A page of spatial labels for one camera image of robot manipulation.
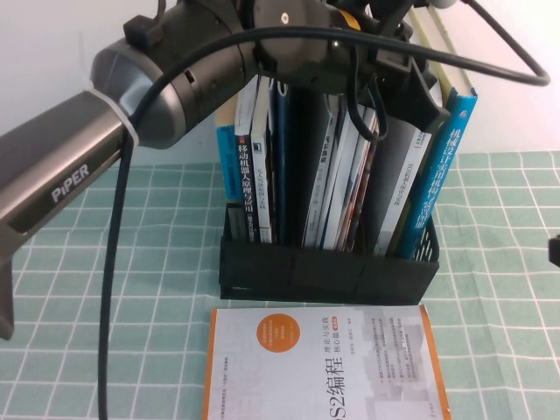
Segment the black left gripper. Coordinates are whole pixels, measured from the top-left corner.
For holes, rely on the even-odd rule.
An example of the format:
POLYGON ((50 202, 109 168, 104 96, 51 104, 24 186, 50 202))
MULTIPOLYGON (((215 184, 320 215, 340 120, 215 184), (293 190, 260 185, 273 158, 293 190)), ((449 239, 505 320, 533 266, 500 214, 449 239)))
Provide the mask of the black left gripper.
POLYGON ((450 117, 449 111, 431 93, 438 79, 425 60, 413 59, 408 47, 413 34, 404 22, 410 8, 357 8, 361 30, 375 35, 379 44, 358 48, 358 75, 365 81, 412 84, 412 124, 420 130, 439 130, 450 117))

